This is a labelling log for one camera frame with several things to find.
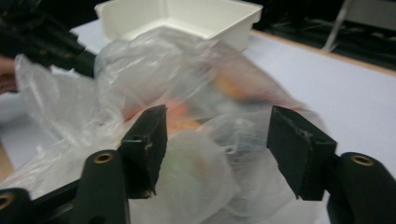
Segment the white tray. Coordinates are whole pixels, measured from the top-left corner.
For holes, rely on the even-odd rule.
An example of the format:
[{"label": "white tray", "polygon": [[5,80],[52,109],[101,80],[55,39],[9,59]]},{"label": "white tray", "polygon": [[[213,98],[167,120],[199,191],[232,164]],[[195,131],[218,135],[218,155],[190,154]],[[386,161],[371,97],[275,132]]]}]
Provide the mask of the white tray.
[{"label": "white tray", "polygon": [[237,50],[248,46],[262,6],[232,0],[113,0],[97,5],[108,40],[132,40],[159,26],[205,39],[221,39]]}]

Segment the crumpled plastic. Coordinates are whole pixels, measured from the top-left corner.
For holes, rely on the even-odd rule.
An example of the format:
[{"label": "crumpled plastic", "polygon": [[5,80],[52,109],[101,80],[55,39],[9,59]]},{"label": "crumpled plastic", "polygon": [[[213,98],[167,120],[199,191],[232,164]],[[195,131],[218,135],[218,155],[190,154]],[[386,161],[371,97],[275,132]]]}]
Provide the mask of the crumpled plastic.
[{"label": "crumpled plastic", "polygon": [[[318,116],[299,111],[322,126]],[[296,200],[277,162],[266,148],[271,111],[218,116],[199,128],[223,147],[240,188],[233,198],[203,224],[315,223],[323,202]]]},{"label": "crumpled plastic", "polygon": [[89,155],[117,148],[144,109],[166,104],[174,134],[158,196],[130,201],[132,223],[313,223],[322,209],[295,200],[265,148],[272,105],[315,114],[219,41],[159,28],[107,45],[95,80],[20,56],[17,81],[31,116],[59,142],[0,189],[25,188],[35,199],[79,178]]},{"label": "crumpled plastic", "polygon": [[167,104],[169,120],[303,106],[231,47],[164,27],[108,44],[95,75],[100,98],[126,119],[160,104]]}]

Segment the clear plastic bag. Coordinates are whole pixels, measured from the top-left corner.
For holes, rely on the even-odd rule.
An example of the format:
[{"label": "clear plastic bag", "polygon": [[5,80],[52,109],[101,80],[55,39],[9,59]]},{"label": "clear plastic bag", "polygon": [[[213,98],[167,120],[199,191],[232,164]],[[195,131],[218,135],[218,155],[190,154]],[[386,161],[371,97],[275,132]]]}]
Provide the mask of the clear plastic bag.
[{"label": "clear plastic bag", "polygon": [[171,132],[214,119],[201,133],[172,136],[158,196],[131,202],[133,214],[140,214],[133,223],[296,223],[291,216],[303,213],[301,223],[314,220],[318,204],[304,203],[304,209],[294,201],[265,149],[271,106],[303,104],[239,52],[159,28],[109,44],[96,59],[95,75],[54,75],[17,59],[30,114],[60,141],[40,149],[0,189],[26,188],[36,198],[79,178],[90,154],[117,148],[139,113],[166,104]]},{"label": "clear plastic bag", "polygon": [[130,200],[133,224],[199,224],[237,191],[227,158],[207,136],[183,131],[171,136],[156,187],[158,195]]},{"label": "clear plastic bag", "polygon": [[169,120],[303,106],[231,47],[165,27],[107,45],[95,75],[101,98],[126,119],[160,104],[168,105]]},{"label": "clear plastic bag", "polygon": [[[315,113],[301,111],[321,126]],[[199,131],[224,147],[240,190],[203,224],[315,223],[323,202],[297,201],[266,148],[271,111],[216,117]]]}]

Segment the brass screw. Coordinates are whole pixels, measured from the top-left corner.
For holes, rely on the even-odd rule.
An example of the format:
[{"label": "brass screw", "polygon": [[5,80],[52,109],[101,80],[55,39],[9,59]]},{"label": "brass screw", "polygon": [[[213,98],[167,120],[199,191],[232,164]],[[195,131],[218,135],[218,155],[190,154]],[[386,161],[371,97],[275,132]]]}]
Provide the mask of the brass screw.
[{"label": "brass screw", "polygon": [[360,155],[354,155],[351,158],[354,162],[356,162],[359,165],[363,165],[363,166],[374,166],[374,162],[364,156],[360,156]]},{"label": "brass screw", "polygon": [[93,161],[98,164],[106,163],[111,160],[113,160],[113,154],[111,153],[102,153],[100,155],[97,155],[95,159],[93,159]]},{"label": "brass screw", "polygon": [[3,193],[0,194],[0,210],[9,206],[12,202],[14,202],[15,195],[13,193]]}]

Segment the white table surface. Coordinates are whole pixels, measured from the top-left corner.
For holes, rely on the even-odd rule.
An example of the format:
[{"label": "white table surface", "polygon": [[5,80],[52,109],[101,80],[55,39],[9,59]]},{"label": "white table surface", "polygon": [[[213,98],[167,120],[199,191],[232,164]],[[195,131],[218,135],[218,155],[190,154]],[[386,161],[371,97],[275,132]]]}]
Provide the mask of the white table surface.
[{"label": "white table surface", "polygon": [[[106,44],[98,21],[75,31],[94,52]],[[244,54],[322,117],[338,154],[367,154],[396,176],[395,76],[258,34],[250,36]],[[14,167],[32,158],[38,146],[53,143],[27,116],[17,94],[0,96],[0,136]]]}]

